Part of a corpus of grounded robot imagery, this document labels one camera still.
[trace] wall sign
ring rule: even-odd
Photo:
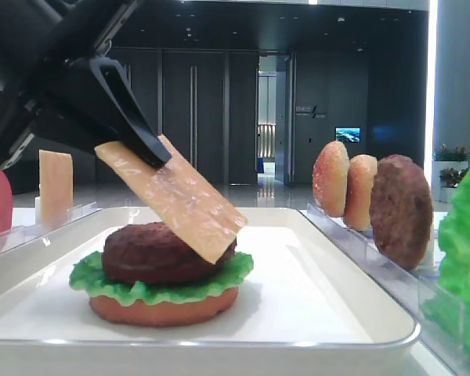
[[[296,115],[308,116],[312,119],[325,119],[327,116],[316,112],[316,106],[296,106]]]

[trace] potted plant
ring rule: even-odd
[[[440,171],[440,187],[439,201],[450,203],[451,198],[456,192],[457,186],[460,185],[461,180],[467,175],[468,168],[457,170],[455,168],[445,168]]]
[[[432,198],[435,201],[440,200],[440,188],[443,186],[440,177],[440,172],[448,168],[453,168],[457,171],[462,171],[468,168],[468,160],[470,153],[467,151],[466,146],[456,146],[451,149],[446,145],[442,145],[440,149],[435,150],[433,154],[432,166]]]

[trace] floor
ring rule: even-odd
[[[313,201],[311,185],[285,186],[274,178],[275,164],[265,162],[265,173],[258,174],[258,184],[252,186],[217,186],[216,189],[237,207],[306,209]],[[38,192],[14,197],[15,208],[33,208]],[[124,184],[105,186],[78,186],[74,191],[74,203],[97,202],[99,208],[118,206],[144,206],[144,203]],[[434,202],[435,212],[448,212],[450,204]]]

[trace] white tray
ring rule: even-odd
[[[255,270],[235,306],[174,329],[113,325],[67,282],[109,233],[158,220],[98,211],[0,256],[0,375],[394,375],[420,326],[298,211],[242,208]]]

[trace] green lettuce leaf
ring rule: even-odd
[[[463,301],[466,308],[464,341],[470,354],[470,170],[456,189],[454,207],[439,225],[439,247],[446,252],[439,283]],[[427,302],[425,314],[449,334],[457,336],[457,313],[450,313],[442,298]]]
[[[177,304],[199,302],[208,296],[220,296],[227,288],[236,287],[254,268],[252,256],[242,252],[223,264],[220,273],[199,283],[177,287],[155,287],[143,282],[134,285],[114,282],[103,272],[101,253],[98,251],[84,257],[75,264],[70,275],[70,286],[74,290],[85,290],[91,297],[105,295],[116,299],[123,306],[143,300],[152,306],[161,302]]]

